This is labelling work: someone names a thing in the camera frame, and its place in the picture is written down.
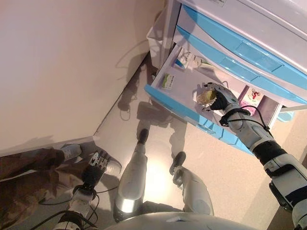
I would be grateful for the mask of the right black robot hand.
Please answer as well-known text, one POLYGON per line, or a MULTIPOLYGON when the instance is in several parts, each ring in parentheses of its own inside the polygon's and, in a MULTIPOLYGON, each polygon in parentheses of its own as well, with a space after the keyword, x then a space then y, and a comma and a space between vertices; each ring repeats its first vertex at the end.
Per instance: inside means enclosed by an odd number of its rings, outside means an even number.
POLYGON ((206 118, 219 118, 239 105, 228 88, 213 82, 203 83, 197 88, 194 102, 196 112, 206 118))

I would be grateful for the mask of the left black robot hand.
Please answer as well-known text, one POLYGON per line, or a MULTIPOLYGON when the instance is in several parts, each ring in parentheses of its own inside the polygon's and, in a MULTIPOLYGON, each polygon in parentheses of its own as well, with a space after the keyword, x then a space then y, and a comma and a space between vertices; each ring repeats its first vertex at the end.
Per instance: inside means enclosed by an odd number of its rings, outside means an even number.
POLYGON ((105 173, 108 162, 109 157, 105 151, 95 152, 82 172, 83 183, 95 187, 105 173))

